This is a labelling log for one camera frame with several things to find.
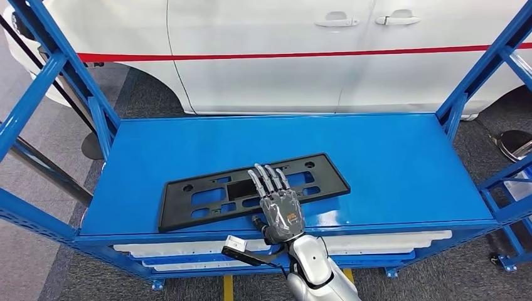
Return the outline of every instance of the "car door handle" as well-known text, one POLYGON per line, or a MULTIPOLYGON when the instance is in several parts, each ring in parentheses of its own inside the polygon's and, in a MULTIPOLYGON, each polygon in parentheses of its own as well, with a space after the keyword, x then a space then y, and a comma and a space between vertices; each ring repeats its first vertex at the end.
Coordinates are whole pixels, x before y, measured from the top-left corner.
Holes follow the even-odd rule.
POLYGON ((348 26, 355 26, 358 24, 358 20, 354 20, 353 18, 344 19, 344 20, 323 20, 323 21, 316 21, 314 24, 318 26, 323 27, 348 27, 348 26))
POLYGON ((421 18, 414 16, 409 9, 397 9, 389 16, 375 19, 375 22, 380 25, 409 25, 419 21, 421 21, 421 18))
POLYGON ((343 11, 331 11, 325 15, 323 20, 314 22, 314 24, 323 27, 348 27, 358 24, 358 20, 348 18, 343 11))

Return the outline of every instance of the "yellow floor marking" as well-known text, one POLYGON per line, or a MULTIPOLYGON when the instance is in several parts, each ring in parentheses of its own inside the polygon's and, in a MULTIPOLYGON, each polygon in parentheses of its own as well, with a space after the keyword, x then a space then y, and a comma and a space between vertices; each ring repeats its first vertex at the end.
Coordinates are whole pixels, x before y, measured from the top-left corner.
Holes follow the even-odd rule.
POLYGON ((343 268, 342 271, 349 278, 349 280, 354 283, 353 271, 351 271, 350 268, 343 268))
POLYGON ((233 275, 223 276, 223 301, 233 301, 233 275))

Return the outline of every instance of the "robot finger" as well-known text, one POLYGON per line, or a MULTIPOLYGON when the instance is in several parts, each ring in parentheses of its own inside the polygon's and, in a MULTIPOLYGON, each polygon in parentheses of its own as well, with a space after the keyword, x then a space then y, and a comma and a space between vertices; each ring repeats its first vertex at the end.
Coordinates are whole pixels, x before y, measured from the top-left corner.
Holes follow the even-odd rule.
POLYGON ((283 189, 281 181, 279 180, 279 177, 277 176, 277 173, 274 171, 274 169, 271 168, 269 165, 264 165, 264 168, 266 168, 266 170, 272 176, 272 180, 274 180, 275 184, 275 190, 283 189))
POLYGON ((258 170, 258 173, 262 177, 264 184, 266 184, 266 189, 268 189, 268 192, 269 193, 274 192, 275 189, 274 189, 274 186, 272 185, 272 180, 270 180, 270 176, 268 176, 268 173, 264 170, 264 167, 262 167, 258 163, 255 163, 255 168, 258 170))
POLYGON ((261 198, 265 198, 266 197, 266 191, 264 191, 264 187, 262 187, 262 184, 260 183, 260 180, 258 179, 258 177, 255 174, 255 172, 250 169, 250 170, 248 170, 248 174, 250 175, 251 180, 253 180, 253 183, 255 184, 255 187, 257 188, 258 195, 261 198))
POLYGON ((277 168, 275 171, 277 171, 277 173, 281 176, 281 181, 283 182, 284 187, 286 189, 290 189, 290 185, 288 184, 288 180, 286 180, 284 173, 279 168, 277 168))

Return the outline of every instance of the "robotic hand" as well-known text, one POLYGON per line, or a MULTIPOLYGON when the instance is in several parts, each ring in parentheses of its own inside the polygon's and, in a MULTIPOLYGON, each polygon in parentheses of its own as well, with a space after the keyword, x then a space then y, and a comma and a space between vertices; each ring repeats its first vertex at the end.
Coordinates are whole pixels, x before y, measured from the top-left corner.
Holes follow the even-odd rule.
POLYGON ((356 287, 327 254, 325 242, 305 234, 301 205, 284 173, 268 165, 255 164, 255 168, 260 178, 253 170, 248 173, 257 187, 268 223, 257 216, 252 221, 267 244, 281 247, 271 255, 254 254, 245 249, 244 240, 229 236, 222 253, 251 265, 275 266, 272 261, 288 251, 287 281, 296 300, 360 301, 356 287))

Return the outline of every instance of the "red stripe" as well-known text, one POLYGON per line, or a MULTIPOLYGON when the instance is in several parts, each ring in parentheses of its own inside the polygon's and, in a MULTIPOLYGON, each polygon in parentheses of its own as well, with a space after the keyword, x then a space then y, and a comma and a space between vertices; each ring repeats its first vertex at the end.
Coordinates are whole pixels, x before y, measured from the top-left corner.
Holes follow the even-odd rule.
MULTIPOLYGON (((443 53, 485 51, 489 45, 452 46, 433 48, 410 48, 390 50, 308 52, 308 53, 257 53, 249 55, 106 55, 99 53, 78 53, 82 61, 189 61, 189 60, 234 60, 242 58, 309 58, 313 56, 355 56, 355 55, 404 55, 411 53, 443 53)), ((532 43, 523 43, 520 49, 532 48, 532 43)))

